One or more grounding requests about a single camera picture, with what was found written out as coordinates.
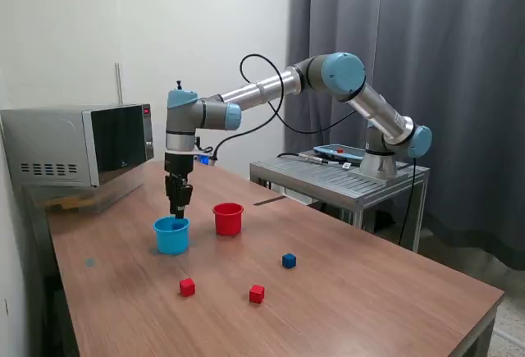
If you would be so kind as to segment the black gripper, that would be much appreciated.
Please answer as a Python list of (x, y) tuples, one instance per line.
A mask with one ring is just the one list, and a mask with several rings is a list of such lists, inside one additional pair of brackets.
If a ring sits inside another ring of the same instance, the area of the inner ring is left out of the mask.
[(187, 178), (194, 169), (194, 156), (188, 154), (165, 153), (164, 169), (166, 196), (169, 200), (170, 214), (176, 218), (185, 217), (185, 207), (189, 205), (193, 186), (177, 185), (177, 177)]

